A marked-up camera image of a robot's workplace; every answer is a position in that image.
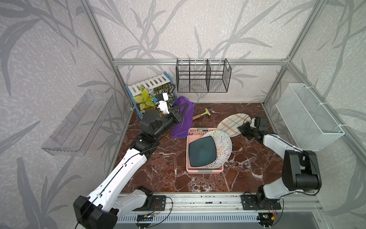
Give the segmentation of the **purple cloth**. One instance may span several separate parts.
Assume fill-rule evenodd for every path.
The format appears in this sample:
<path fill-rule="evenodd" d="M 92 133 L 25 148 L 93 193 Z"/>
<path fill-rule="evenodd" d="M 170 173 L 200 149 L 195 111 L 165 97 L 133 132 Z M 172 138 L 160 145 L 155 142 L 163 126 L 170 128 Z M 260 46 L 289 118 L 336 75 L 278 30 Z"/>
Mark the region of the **purple cloth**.
<path fill-rule="evenodd" d="M 193 113 L 194 113 L 194 103 L 192 103 L 189 99 L 184 96 L 180 96 L 175 102 L 175 106 L 187 105 L 187 108 L 184 108 L 186 113 L 184 114 L 184 119 L 182 123 L 176 124 L 171 132 L 171 137 L 175 138 L 186 138 L 188 136 L 189 129 L 193 125 Z"/>

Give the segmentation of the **striped plaid round plate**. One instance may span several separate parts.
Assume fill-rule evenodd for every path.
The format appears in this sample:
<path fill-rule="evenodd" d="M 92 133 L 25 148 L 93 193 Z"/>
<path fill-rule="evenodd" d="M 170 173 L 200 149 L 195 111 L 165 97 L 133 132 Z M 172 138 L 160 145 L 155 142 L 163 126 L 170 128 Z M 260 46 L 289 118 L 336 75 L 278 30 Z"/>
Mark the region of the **striped plaid round plate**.
<path fill-rule="evenodd" d="M 251 120 L 252 118 L 247 114 L 243 113 L 232 114 L 226 117 L 224 120 L 222 120 L 218 124 L 217 129 L 225 132 L 226 134 L 229 135 L 229 137 L 235 137 L 241 134 L 238 128 L 241 125 L 245 124 L 246 122 L 251 123 Z"/>

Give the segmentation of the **colourful patterned round plate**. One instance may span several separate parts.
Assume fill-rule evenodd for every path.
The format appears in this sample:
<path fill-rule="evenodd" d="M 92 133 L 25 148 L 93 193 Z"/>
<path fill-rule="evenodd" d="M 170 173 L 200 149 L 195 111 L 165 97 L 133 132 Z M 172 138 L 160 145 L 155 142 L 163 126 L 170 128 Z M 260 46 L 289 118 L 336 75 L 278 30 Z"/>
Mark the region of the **colourful patterned round plate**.
<path fill-rule="evenodd" d="M 211 137 L 215 143 L 216 160 L 204 167 L 207 169 L 217 169 L 223 166 L 229 159 L 233 144 L 228 134 L 220 130 L 210 131 L 202 136 L 202 138 Z"/>

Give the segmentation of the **dark green square plate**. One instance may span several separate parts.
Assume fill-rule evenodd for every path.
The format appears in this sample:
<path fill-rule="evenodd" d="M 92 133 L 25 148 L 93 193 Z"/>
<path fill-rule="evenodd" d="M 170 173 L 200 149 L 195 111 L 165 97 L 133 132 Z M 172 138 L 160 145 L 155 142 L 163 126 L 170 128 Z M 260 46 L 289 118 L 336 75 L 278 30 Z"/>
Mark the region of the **dark green square plate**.
<path fill-rule="evenodd" d="M 193 141 L 189 144 L 188 156 L 190 166 L 194 168 L 204 167 L 213 163 L 217 158 L 214 139 L 211 136 L 207 136 Z"/>

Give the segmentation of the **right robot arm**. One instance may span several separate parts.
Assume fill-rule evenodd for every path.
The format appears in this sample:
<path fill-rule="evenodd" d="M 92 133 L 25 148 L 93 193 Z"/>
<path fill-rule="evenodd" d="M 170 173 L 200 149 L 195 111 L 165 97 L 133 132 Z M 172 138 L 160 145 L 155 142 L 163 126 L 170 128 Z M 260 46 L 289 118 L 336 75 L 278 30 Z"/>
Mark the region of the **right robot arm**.
<path fill-rule="evenodd" d="M 316 153 L 299 149 L 273 132 L 260 131 L 249 122 L 238 130 L 247 139 L 254 139 L 274 151 L 283 160 L 281 177 L 270 184 L 262 185 L 256 194 L 241 196 L 243 209 L 280 210 L 280 199 L 299 193 L 316 195 L 322 186 Z"/>

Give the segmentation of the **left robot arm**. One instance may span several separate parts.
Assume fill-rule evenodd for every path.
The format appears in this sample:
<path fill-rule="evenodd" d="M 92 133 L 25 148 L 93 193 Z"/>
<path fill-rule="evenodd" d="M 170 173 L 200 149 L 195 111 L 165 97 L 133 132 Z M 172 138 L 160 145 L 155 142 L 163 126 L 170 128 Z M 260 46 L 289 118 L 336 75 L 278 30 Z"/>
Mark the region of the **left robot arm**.
<path fill-rule="evenodd" d="M 155 110 L 144 113 L 140 122 L 141 132 L 134 139 L 124 158 L 108 177 L 88 196 L 79 196 L 73 203 L 76 225 L 85 229 L 112 229 L 118 218 L 145 205 L 151 195 L 139 188 L 118 200 L 121 191 L 137 170 L 145 164 L 160 146 L 159 137 L 174 125 L 183 122 L 188 105 L 172 107 L 159 116 Z"/>

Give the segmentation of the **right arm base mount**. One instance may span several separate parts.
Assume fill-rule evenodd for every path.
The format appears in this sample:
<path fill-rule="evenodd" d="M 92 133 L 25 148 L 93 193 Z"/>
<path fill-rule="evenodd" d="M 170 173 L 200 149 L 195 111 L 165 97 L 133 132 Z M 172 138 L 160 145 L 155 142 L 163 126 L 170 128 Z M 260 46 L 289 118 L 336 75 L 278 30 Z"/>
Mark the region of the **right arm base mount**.
<path fill-rule="evenodd" d="M 269 199 L 265 196 L 264 186 L 260 186 L 255 194 L 245 192 L 240 196 L 243 210 L 281 210 L 280 199 Z"/>

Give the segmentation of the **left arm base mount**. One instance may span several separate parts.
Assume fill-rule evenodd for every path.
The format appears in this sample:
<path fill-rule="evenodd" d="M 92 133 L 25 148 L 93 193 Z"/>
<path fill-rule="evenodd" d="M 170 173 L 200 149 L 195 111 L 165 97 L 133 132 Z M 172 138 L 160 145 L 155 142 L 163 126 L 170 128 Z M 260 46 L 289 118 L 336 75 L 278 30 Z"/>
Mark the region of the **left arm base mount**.
<path fill-rule="evenodd" d="M 155 195 L 151 190 L 139 186 L 135 191 L 141 191 L 145 196 L 145 203 L 140 207 L 136 208 L 133 211 L 164 211 L 166 206 L 166 195 Z"/>

